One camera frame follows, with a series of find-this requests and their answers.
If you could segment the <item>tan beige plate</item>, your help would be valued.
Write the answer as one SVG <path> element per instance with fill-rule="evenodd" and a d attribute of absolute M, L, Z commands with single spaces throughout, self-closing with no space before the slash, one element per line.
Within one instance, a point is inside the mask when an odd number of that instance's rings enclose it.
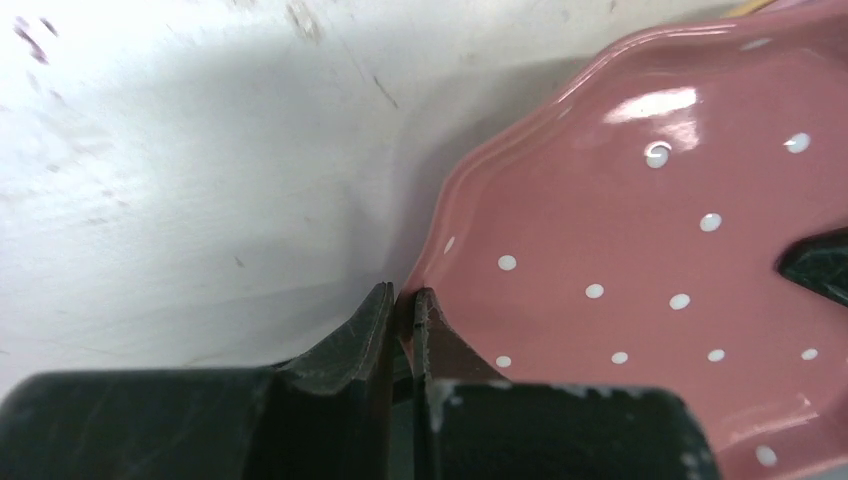
<path fill-rule="evenodd" d="M 768 7 L 774 2 L 775 0 L 747 0 L 724 12 L 722 17 L 732 18 L 750 15 Z"/>

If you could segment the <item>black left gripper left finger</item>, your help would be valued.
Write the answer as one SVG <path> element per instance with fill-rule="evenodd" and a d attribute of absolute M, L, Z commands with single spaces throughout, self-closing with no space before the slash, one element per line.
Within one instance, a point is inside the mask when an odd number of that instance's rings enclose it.
<path fill-rule="evenodd" d="M 1 405 L 5 479 L 384 479 L 393 287 L 303 354 L 243 368 L 59 371 Z"/>

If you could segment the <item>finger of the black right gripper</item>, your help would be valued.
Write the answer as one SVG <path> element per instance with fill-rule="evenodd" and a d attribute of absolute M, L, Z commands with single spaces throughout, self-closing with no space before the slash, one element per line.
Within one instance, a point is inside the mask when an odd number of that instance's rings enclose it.
<path fill-rule="evenodd" d="M 847 228 L 819 233 L 792 243 L 777 272 L 801 287 L 847 306 Z"/>

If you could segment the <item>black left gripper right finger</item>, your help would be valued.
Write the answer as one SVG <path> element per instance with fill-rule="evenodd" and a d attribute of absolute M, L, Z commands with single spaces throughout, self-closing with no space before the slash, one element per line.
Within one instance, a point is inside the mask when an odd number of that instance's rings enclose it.
<path fill-rule="evenodd" d="M 433 290 L 412 308 L 418 479 L 717 479 L 686 404 L 659 388 L 508 380 L 448 325 Z"/>

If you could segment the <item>pink plate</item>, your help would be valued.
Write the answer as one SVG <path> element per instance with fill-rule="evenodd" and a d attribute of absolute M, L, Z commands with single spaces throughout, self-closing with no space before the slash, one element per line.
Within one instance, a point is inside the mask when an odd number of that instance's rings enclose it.
<path fill-rule="evenodd" d="M 508 380 L 659 388 L 717 479 L 847 475 L 847 306 L 782 277 L 847 228 L 847 5 L 658 27 L 463 159 L 398 298 Z"/>

